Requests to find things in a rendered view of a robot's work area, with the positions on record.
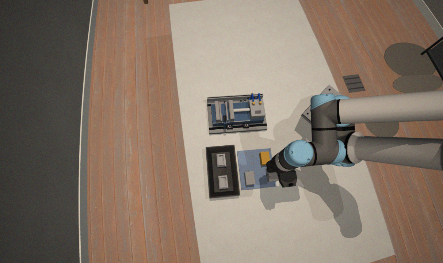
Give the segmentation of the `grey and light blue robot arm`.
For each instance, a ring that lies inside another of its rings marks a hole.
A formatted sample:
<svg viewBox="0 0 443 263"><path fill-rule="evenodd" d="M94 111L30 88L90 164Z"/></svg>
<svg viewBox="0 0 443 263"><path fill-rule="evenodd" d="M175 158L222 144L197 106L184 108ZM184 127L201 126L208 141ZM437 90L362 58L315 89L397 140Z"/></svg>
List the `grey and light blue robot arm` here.
<svg viewBox="0 0 443 263"><path fill-rule="evenodd" d="M312 142L290 142L279 153L285 169L317 165L351 167L362 160L443 171L443 139L372 137L355 123L442 121L443 90L349 98L310 99Z"/></svg>

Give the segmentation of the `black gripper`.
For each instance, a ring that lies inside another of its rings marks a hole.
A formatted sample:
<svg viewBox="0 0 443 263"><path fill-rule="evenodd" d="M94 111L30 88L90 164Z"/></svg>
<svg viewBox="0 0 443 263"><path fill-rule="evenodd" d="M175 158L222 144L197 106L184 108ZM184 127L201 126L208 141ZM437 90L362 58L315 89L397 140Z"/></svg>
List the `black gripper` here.
<svg viewBox="0 0 443 263"><path fill-rule="evenodd" d="M272 176L272 172L276 172L278 173L278 179L282 187L296 186L297 175L295 169L289 170L282 167L278 159L279 153L266 163L266 177L269 178Z"/></svg>

